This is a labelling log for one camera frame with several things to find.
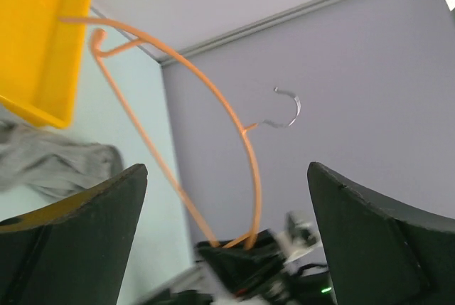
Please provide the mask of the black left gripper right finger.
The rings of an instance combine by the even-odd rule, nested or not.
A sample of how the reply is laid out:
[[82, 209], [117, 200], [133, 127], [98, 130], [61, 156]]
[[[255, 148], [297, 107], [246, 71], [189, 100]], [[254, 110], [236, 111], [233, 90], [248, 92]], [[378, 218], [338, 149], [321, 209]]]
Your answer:
[[307, 179], [338, 304], [454, 303], [454, 219], [318, 162]]

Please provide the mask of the grey tank top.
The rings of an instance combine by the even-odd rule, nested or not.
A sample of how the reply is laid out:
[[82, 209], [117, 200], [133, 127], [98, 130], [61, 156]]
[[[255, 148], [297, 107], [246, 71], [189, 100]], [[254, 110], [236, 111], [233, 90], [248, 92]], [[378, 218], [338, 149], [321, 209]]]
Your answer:
[[73, 141], [27, 124], [1, 121], [1, 190], [28, 186], [63, 199], [124, 170], [115, 146]]

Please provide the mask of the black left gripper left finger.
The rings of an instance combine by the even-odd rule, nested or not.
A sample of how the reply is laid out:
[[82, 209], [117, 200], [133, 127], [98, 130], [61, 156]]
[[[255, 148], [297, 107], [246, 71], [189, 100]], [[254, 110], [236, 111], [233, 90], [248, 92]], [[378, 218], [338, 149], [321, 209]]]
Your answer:
[[147, 187], [134, 164], [1, 221], [2, 304], [116, 304]]

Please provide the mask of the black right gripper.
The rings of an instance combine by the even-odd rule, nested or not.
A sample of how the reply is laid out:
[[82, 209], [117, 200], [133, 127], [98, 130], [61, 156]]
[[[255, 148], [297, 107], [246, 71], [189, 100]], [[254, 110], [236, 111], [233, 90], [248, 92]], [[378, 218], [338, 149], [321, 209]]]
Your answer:
[[212, 247], [207, 241], [195, 251], [237, 300], [259, 297], [267, 304], [333, 304], [330, 273], [325, 263], [309, 263], [290, 272], [273, 232], [263, 230], [253, 248], [238, 243]]

